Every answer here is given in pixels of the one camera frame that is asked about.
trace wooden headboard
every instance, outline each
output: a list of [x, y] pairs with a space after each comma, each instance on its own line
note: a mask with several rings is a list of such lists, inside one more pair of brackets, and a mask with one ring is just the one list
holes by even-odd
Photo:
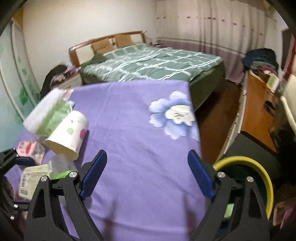
[[[139, 40], [139, 36], [143, 43], [146, 43], [145, 35], [142, 31], [134, 31], [134, 32], [126, 32], [126, 33], [118, 33], [118, 34], [128, 34], [131, 35], [131, 38], [134, 40], [135, 38]], [[69, 48], [69, 56], [72, 64], [76, 67], [79, 67], [82, 63], [91, 60], [94, 56], [93, 50], [91, 48], [91, 44], [103, 40], [103, 39], [111, 39], [115, 38], [117, 34], [112, 34], [104, 37], [100, 37], [97, 39], [91, 39], [89, 41], [83, 42], [81, 44], [77, 44]]]

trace screw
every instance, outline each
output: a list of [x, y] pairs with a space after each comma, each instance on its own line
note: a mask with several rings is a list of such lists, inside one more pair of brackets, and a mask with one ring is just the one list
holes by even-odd
[[70, 177], [76, 177], [77, 176], [77, 172], [70, 172], [69, 176]]
[[252, 182], [254, 182], [254, 178], [252, 178], [252, 177], [247, 177], [247, 181], [252, 183]]
[[45, 181], [47, 180], [47, 176], [42, 176], [42, 177], [40, 178], [40, 180], [41, 180], [42, 182], [45, 182]]
[[223, 172], [218, 172], [218, 177], [220, 177], [220, 178], [224, 178], [226, 175], [225, 175], [225, 173], [223, 173]]

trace wooden floor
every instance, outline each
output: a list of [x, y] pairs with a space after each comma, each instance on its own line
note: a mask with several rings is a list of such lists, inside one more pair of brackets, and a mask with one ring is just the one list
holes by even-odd
[[202, 159], [214, 163], [238, 111], [240, 87], [226, 79], [195, 112], [200, 130]]

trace paper cup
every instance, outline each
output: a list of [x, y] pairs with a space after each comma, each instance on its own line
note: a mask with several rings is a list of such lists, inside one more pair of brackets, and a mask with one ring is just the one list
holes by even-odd
[[79, 111], [73, 110], [58, 125], [46, 145], [56, 154], [65, 154], [70, 160], [76, 160], [89, 122]]

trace blue flower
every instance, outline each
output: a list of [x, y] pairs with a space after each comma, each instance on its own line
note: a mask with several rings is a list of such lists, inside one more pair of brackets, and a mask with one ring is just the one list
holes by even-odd
[[173, 140], [183, 136], [199, 141], [197, 122], [186, 94], [174, 91], [168, 99], [151, 102], [149, 110], [152, 112], [149, 122], [157, 128], [163, 128]]

